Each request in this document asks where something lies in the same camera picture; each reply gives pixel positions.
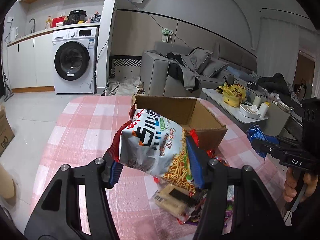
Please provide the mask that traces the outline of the blue snack packet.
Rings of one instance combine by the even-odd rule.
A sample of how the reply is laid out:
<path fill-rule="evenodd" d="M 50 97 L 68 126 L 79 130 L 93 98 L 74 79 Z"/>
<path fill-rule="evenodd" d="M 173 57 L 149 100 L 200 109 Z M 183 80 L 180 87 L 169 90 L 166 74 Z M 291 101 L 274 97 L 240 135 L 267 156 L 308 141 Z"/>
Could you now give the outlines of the blue snack packet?
<path fill-rule="evenodd" d="M 269 136 L 269 135 L 265 135 L 260 126 L 258 124 L 255 124 L 255 125 L 251 125 L 249 127 L 249 129 L 247 130 L 246 132 L 247 134 L 247 138 L 249 140 L 249 142 L 251 143 L 251 146 L 252 148 L 255 150 L 255 152 L 260 156 L 262 157 L 263 159 L 266 158 L 267 156 L 267 153 L 264 152 L 264 151 L 260 151 L 260 150 L 257 150 L 254 146 L 253 146 L 253 140 L 254 139 L 260 139 L 260 140 L 263 140 L 263 141 L 268 141 L 268 142 L 271 142 L 273 144 L 279 144 L 279 140 L 276 138 L 276 137 L 272 137 L 272 136 Z"/>

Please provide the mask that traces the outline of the yellow oil bottle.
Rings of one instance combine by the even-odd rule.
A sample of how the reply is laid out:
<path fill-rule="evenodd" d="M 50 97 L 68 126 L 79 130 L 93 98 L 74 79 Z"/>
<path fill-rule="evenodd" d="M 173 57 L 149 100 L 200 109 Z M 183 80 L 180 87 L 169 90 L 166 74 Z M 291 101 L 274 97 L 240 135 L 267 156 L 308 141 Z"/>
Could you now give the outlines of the yellow oil bottle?
<path fill-rule="evenodd" d="M 48 16 L 48 19 L 46 20 L 46 27 L 45 29 L 50 29 L 52 26 L 52 19 L 51 16 Z"/>

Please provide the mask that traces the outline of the clear cracker pack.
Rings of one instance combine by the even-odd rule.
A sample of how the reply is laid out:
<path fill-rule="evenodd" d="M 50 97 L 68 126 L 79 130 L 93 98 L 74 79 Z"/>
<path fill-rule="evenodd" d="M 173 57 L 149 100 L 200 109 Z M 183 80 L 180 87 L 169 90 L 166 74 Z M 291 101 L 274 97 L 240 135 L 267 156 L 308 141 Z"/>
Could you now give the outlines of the clear cracker pack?
<path fill-rule="evenodd" d="M 206 191 L 196 191 L 195 194 L 190 194 L 189 191 L 168 184 L 153 194 L 152 201 L 174 216 L 180 224 L 197 224 L 206 196 Z"/>

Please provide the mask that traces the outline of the white kitchen cabinet counter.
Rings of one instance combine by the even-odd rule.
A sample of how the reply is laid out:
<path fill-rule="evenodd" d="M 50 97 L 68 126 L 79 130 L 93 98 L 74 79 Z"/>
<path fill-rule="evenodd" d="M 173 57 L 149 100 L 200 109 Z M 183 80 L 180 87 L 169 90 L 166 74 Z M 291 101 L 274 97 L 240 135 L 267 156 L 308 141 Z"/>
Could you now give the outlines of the white kitchen cabinet counter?
<path fill-rule="evenodd" d="M 54 91 L 54 64 L 52 36 L 62 29 L 98 27 L 98 24 L 80 24 L 77 27 L 59 27 L 8 45 L 8 76 L 12 90 Z"/>

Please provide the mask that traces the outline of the small red snack packet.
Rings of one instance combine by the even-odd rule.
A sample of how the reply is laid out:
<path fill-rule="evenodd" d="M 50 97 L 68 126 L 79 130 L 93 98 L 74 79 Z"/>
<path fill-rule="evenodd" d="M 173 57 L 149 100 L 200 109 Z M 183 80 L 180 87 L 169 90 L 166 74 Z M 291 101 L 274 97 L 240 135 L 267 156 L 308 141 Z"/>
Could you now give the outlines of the small red snack packet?
<path fill-rule="evenodd" d="M 221 154 L 219 154 L 215 149 L 208 150 L 207 154 L 210 157 L 210 159 L 216 159 L 217 161 L 223 163 L 223 165 L 230 167 L 229 162 Z"/>

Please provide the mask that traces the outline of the white noodle snack bag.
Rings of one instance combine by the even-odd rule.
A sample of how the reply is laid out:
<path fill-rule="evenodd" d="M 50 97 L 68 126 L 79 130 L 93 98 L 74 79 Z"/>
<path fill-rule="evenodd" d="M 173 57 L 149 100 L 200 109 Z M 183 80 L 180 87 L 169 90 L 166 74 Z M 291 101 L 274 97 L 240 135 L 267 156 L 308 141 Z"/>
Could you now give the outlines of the white noodle snack bag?
<path fill-rule="evenodd" d="M 187 130 L 150 109 L 133 108 L 130 118 L 107 150 L 112 159 L 194 194 Z"/>

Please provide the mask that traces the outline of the white tray on table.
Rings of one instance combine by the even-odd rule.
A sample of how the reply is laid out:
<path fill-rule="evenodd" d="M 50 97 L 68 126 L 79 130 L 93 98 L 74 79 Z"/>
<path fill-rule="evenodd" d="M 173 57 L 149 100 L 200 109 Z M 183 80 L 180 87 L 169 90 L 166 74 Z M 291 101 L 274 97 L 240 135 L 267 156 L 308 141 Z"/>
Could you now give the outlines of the white tray on table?
<path fill-rule="evenodd" d="M 245 104 L 240 104 L 239 111 L 243 116 L 247 118 L 258 120 L 261 117 L 261 113 L 257 109 L 256 105 L 249 106 Z"/>

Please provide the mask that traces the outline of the patterned floor panel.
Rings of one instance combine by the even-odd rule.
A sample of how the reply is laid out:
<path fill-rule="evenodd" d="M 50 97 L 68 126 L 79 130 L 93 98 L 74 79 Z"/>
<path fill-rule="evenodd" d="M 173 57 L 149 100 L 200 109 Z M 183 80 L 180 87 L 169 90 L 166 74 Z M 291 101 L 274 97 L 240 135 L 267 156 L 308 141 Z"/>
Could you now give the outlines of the patterned floor panel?
<path fill-rule="evenodd" d="M 140 76 L 141 56 L 112 55 L 109 60 L 109 77 L 117 80 Z"/>

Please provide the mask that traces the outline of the yellow plastic bag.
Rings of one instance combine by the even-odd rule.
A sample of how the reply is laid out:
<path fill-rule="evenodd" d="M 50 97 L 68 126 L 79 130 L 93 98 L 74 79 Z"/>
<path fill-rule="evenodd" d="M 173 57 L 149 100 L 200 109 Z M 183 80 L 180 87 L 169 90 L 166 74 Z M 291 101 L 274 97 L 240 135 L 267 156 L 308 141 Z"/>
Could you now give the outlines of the yellow plastic bag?
<path fill-rule="evenodd" d="M 239 107 L 246 100 L 246 89 L 240 84 L 228 85 L 225 82 L 223 86 L 217 87 L 216 91 L 222 94 L 223 102 L 231 107 Z"/>

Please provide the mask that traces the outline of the white electric kettle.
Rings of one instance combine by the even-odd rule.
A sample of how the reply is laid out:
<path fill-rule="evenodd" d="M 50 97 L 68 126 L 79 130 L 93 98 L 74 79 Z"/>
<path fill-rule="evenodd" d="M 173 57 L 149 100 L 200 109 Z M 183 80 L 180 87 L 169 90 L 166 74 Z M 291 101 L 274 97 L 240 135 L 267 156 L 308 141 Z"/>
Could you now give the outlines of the white electric kettle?
<path fill-rule="evenodd" d="M 16 38 L 18 37 L 18 32 L 19 32 L 19 27 L 12 27 L 10 29 L 10 42 L 14 42 L 16 40 Z"/>

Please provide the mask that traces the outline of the grey sofa cushion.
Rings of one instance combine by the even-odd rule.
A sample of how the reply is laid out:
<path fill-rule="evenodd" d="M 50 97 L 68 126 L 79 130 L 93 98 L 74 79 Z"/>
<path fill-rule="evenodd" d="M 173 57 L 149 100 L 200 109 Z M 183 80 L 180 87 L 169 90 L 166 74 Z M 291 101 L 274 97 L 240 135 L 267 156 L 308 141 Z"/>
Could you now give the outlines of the grey sofa cushion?
<path fill-rule="evenodd" d="M 202 48 L 195 48 L 189 54 L 190 70 L 201 74 L 208 62 L 211 60 L 213 52 Z"/>

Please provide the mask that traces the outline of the purple candy bag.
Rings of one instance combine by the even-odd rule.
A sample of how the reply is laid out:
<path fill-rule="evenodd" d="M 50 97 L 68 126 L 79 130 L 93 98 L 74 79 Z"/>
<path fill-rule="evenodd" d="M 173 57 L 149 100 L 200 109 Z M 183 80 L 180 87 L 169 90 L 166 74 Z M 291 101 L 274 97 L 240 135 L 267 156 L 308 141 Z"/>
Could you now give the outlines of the purple candy bag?
<path fill-rule="evenodd" d="M 187 224 L 198 225 L 201 213 L 204 208 L 204 202 L 206 200 L 206 194 L 202 198 L 200 205 L 193 211 L 189 219 L 187 220 Z M 231 222 L 231 218 L 233 215 L 233 203 L 234 203 L 234 185 L 229 185 L 227 189 L 227 206 L 224 218 L 224 228 L 227 228 L 228 223 Z"/>

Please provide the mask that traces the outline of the dark clothes on sofa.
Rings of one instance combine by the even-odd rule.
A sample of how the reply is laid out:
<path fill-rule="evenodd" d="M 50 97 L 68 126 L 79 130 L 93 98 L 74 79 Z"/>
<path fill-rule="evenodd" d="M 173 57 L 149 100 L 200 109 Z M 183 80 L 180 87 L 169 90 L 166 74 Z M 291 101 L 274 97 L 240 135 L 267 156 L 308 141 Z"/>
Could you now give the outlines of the dark clothes on sofa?
<path fill-rule="evenodd" d="M 170 52 L 167 53 L 166 57 L 169 60 L 168 75 L 180 81 L 185 90 L 191 93 L 198 90 L 200 76 L 184 65 L 181 55 Z"/>

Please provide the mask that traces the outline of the grey sofa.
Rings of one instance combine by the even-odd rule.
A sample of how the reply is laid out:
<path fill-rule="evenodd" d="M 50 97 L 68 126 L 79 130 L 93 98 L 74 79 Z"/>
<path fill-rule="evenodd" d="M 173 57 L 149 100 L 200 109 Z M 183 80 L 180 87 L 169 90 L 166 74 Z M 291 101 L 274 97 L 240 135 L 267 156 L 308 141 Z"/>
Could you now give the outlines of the grey sofa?
<path fill-rule="evenodd" d="M 226 42 L 209 50 L 157 42 L 142 53 L 140 80 L 149 96 L 199 97 L 203 88 L 214 89 L 229 74 L 247 80 L 257 71 L 257 58 Z"/>

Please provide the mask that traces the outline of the red box on counter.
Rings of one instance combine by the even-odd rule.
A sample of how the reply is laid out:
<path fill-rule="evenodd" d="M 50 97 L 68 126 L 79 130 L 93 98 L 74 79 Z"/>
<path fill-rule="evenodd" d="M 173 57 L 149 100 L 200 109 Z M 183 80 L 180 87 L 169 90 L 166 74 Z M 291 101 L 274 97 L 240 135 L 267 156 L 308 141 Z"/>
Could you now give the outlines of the red box on counter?
<path fill-rule="evenodd" d="M 61 23 L 65 20 L 65 16 L 60 16 L 52 19 L 51 27 L 55 28 L 57 23 Z"/>

